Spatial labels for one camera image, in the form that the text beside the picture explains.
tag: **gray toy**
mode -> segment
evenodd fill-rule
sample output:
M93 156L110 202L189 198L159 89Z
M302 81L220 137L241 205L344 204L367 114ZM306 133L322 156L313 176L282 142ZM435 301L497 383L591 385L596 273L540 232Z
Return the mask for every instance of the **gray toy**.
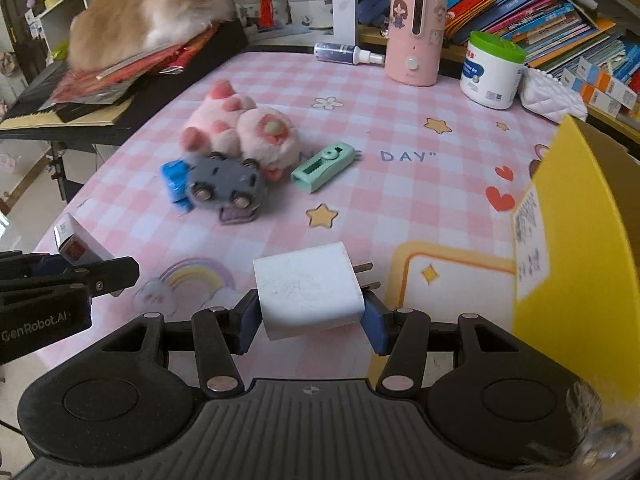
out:
M220 223L251 222L266 186L256 160L226 158L219 152L197 160L189 172L187 195L196 207L220 211Z

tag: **green lid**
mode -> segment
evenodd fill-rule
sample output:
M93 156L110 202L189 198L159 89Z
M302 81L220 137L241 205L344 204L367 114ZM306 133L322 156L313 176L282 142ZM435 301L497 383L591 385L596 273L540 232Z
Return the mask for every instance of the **green lid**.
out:
M499 57L512 63L524 63L527 53L512 41L503 40L487 32L474 30L469 38L469 43L483 52Z

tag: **white power adapter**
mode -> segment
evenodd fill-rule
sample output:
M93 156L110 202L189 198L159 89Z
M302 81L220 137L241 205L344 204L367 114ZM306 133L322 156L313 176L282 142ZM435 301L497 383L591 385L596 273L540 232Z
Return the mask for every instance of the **white power adapter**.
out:
M254 260L270 340L358 323L364 299L342 242Z

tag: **cardboard box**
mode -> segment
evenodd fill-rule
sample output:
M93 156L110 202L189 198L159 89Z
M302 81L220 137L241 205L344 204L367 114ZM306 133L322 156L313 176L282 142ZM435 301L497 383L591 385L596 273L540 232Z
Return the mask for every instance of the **cardboard box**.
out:
M613 78L598 66L592 65L583 57L581 57L578 62L575 75L590 85L595 86L601 92L614 98L626 108L633 108L634 104L636 104L638 96L631 88L626 86L622 81Z
M91 236L80 222L66 213L53 228L58 252L75 267L113 260L114 256ZM111 295L117 297L122 291Z
M511 218L514 335L603 400L640 393L639 196L626 149L566 116Z

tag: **mint green stapler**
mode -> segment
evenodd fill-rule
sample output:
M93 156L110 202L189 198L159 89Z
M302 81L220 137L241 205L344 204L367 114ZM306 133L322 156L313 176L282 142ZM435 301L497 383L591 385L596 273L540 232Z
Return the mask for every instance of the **mint green stapler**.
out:
M291 172L291 179L302 191L313 193L340 173L356 158L356 150L344 142L336 142L316 153Z

